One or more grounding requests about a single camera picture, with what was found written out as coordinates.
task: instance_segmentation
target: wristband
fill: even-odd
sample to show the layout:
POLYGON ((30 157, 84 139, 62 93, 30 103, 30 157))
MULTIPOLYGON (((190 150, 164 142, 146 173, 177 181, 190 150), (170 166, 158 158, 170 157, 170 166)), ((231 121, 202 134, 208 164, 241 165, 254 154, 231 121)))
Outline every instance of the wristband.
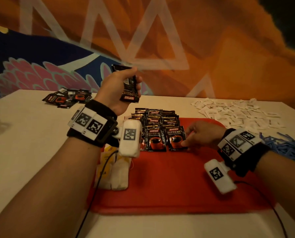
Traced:
POLYGON ((270 150, 261 141, 243 128, 228 129, 218 144, 218 153, 226 166, 235 171, 237 176, 244 177, 249 170, 255 170, 261 157, 270 150))
POLYGON ((111 134, 117 126, 117 115, 107 106, 95 100, 80 107, 69 121, 68 137, 75 137, 87 143, 103 147, 107 142, 119 146, 111 134))

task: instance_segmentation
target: red tray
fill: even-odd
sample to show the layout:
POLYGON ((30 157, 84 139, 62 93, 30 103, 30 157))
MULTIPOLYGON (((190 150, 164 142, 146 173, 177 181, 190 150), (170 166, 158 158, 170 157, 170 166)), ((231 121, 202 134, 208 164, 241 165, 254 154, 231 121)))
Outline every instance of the red tray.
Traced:
MULTIPOLYGON (((181 118, 185 128, 194 121, 211 119, 181 118)), ((98 190, 91 211, 104 214, 185 214, 185 213, 246 213, 269 209, 267 202, 248 185, 225 195, 220 194, 204 169, 211 159, 222 161, 217 151, 200 148, 198 154, 189 152, 141 152, 133 159, 129 172, 129 187, 124 191, 98 190)), ((233 180, 244 180, 275 200, 262 182, 253 174, 245 178, 228 173, 233 180)), ((94 189, 89 192, 87 202, 94 189)))

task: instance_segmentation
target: table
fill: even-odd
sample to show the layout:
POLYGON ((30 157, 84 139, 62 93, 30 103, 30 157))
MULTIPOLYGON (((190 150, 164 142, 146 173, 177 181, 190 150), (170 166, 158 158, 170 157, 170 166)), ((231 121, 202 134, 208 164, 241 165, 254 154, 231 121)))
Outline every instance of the table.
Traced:
MULTIPOLYGON (((18 90, 0 99, 0 119, 8 127, 0 135, 0 212, 13 196, 55 154, 66 140, 67 123, 80 104, 71 109, 56 108, 41 100, 50 91, 18 90)), ((124 114, 136 107, 175 110, 180 117, 202 114, 190 105, 196 98, 142 96, 124 114)), ((295 139, 295 110, 281 102, 259 101, 265 111, 277 112, 287 128, 269 129, 295 139)), ((277 204, 290 238, 295 237, 295 222, 277 204)), ((100 216, 89 214, 80 237, 284 237, 272 210, 249 214, 100 216)))

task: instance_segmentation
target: forearm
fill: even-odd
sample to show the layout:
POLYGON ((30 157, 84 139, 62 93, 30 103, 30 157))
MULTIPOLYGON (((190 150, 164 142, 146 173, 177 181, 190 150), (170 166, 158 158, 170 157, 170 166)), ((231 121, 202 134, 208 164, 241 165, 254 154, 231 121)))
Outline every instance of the forearm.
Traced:
POLYGON ((0 237, 65 237, 85 205, 100 148, 68 138, 0 214, 0 237))
POLYGON ((295 161, 269 151, 260 159, 255 173, 295 220, 295 161))

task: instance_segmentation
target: person's left hand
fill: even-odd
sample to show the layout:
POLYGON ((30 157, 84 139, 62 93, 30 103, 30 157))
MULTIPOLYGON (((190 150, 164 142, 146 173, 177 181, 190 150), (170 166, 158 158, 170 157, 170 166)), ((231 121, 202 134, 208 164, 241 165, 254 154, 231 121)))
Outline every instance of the person's left hand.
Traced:
MULTIPOLYGON (((136 72, 136 67, 113 72, 103 80, 101 87, 94 99, 106 105, 108 108, 114 111, 117 116, 120 116, 126 111, 130 104, 130 102, 120 101, 124 90, 123 81, 127 78, 132 78, 136 72)), ((136 89, 139 92, 139 97, 141 97, 141 85, 139 83, 141 83, 142 80, 142 77, 136 77, 136 81, 138 83, 136 85, 136 89)))

